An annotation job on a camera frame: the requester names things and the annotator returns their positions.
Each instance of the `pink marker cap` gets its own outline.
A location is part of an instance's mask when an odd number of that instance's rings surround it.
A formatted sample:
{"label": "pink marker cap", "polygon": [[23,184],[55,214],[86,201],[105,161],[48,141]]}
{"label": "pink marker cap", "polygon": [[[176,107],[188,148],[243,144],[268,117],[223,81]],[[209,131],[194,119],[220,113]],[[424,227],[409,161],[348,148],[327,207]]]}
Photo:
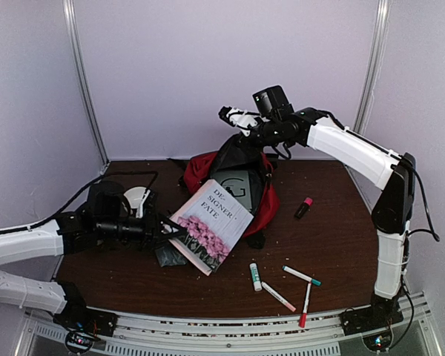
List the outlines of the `pink marker cap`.
{"label": "pink marker cap", "polygon": [[313,199],[312,198],[305,198],[305,200],[303,201],[305,204],[307,204],[308,206],[312,206],[313,204]]}

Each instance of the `book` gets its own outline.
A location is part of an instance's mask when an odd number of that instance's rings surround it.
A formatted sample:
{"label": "book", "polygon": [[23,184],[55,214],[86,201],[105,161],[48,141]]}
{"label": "book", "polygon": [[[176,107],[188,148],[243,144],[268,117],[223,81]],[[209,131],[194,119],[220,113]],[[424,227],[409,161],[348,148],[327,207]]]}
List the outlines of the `book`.
{"label": "book", "polygon": [[253,218],[237,199],[210,179],[171,217],[188,234],[170,242],[208,276],[223,263]]}
{"label": "book", "polygon": [[251,183],[247,170],[218,171],[212,177],[240,202],[250,213],[252,212]]}

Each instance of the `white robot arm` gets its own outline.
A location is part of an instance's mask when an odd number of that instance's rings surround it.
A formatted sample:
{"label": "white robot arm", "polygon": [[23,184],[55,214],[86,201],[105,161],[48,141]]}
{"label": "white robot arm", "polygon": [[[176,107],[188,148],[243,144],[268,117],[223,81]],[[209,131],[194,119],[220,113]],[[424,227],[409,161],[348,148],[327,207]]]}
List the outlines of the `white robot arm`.
{"label": "white robot arm", "polygon": [[[115,182],[94,184],[103,177],[120,174],[127,173],[107,174],[83,187],[90,187],[88,199],[75,212],[60,212],[64,207],[41,222],[0,230],[0,265],[33,257],[74,254],[99,245],[104,239],[137,241],[143,247],[185,234],[178,225],[156,212],[156,194],[152,190],[135,187],[128,191],[130,197]],[[128,211],[136,212],[135,217],[120,217],[123,202]],[[163,223],[171,225],[173,232],[161,233]],[[87,308],[72,283],[41,282],[0,270],[0,303],[45,310],[57,323],[79,332],[92,331],[95,322],[99,333],[109,336],[116,325],[115,314]]]}
{"label": "white robot arm", "polygon": [[[372,211],[372,221],[379,239],[378,277],[372,306],[378,306],[375,309],[380,312],[366,319],[377,318],[379,324],[385,324],[386,316],[395,308],[409,259],[408,236],[412,233],[409,224],[415,176],[418,177],[415,158],[370,142],[344,127],[328,111],[305,108],[295,112],[280,86],[262,90],[253,98],[259,113],[226,107],[220,111],[223,121],[241,130],[240,139],[246,143],[245,146],[271,146],[286,159],[291,158],[291,146],[299,144],[310,147],[333,156],[382,190]],[[277,150],[276,146],[280,143],[286,155]],[[439,241],[429,215],[427,217],[430,226],[427,232]]]}

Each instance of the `dark wood surface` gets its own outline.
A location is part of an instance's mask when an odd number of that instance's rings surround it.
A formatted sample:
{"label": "dark wood surface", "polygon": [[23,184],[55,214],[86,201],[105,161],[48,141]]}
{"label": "dark wood surface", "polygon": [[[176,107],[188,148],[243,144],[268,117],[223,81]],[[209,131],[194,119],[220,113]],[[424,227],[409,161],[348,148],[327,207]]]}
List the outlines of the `dark wood surface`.
{"label": "dark wood surface", "polygon": [[[109,171],[157,170],[154,190],[161,212],[175,211],[188,195],[172,162],[113,162]],[[126,188],[147,177],[114,177]],[[118,243],[66,256],[58,279],[74,282],[88,305],[122,312],[175,317],[262,317],[291,314],[265,291],[254,292],[249,263],[264,281],[303,308],[306,283],[282,270],[291,266],[322,282],[311,290],[309,312],[369,303],[374,288],[378,240],[356,187],[334,161],[280,162],[274,173],[281,206],[264,234],[263,250],[238,242],[230,257],[210,277],[192,265],[161,268],[153,252]],[[306,198],[314,200],[301,219],[293,218]]]}

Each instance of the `metal frame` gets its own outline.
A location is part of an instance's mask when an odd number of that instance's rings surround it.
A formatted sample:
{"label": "metal frame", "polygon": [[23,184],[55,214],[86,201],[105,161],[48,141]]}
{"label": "metal frame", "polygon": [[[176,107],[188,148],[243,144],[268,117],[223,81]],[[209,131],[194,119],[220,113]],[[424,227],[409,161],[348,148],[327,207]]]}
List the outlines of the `metal frame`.
{"label": "metal frame", "polygon": [[74,64],[76,65],[76,72],[79,80],[82,102],[85,107],[90,129],[92,131],[92,135],[94,138],[94,142],[96,143],[100,159],[103,165],[107,165],[109,163],[109,158],[107,152],[105,151],[105,146],[99,130],[99,125],[97,124],[96,112],[94,110],[92,99],[90,97],[89,84],[84,70],[84,62],[82,60],[81,45],[79,43],[79,35],[76,24],[76,16],[74,13],[74,1],[63,0],[63,7],[65,11],[67,32],[69,34],[71,47],[73,48]]}
{"label": "metal frame", "polygon": [[[441,356],[438,328],[423,293],[412,295],[415,320],[422,326],[429,355]],[[405,326],[410,319],[408,300],[399,300]],[[119,319],[113,337],[101,337],[92,350],[104,355],[340,355],[340,343],[365,335],[344,336],[339,315],[344,310],[309,314],[307,329],[298,326],[299,315],[288,317],[258,317],[250,319],[198,319],[157,317],[145,314],[116,312]],[[53,324],[41,311],[27,313],[26,325],[16,349],[16,356],[28,356],[30,338],[34,335],[64,341],[66,331]]]}
{"label": "metal frame", "polygon": [[344,168],[346,169],[346,172],[348,172],[349,177],[351,178],[351,180],[353,181],[353,183],[355,184],[355,187],[357,189],[357,192],[359,193],[359,195],[361,196],[361,199],[364,202],[364,205],[367,207],[369,213],[372,213],[372,206],[371,206],[371,201],[369,200],[369,198],[367,197],[367,195],[364,193],[363,189],[361,188],[359,182],[357,181],[357,178],[355,176],[355,174],[359,174],[358,172],[356,172],[354,169],[348,167],[347,165],[344,166]]}
{"label": "metal frame", "polygon": [[390,0],[379,0],[378,17],[374,34],[372,37],[371,55],[369,57],[368,71],[366,81],[364,82],[363,94],[354,126],[354,132],[364,135],[369,119],[369,112],[372,107],[373,90],[376,78],[380,73],[380,64],[383,57],[384,47],[386,43],[387,23],[389,19]]}

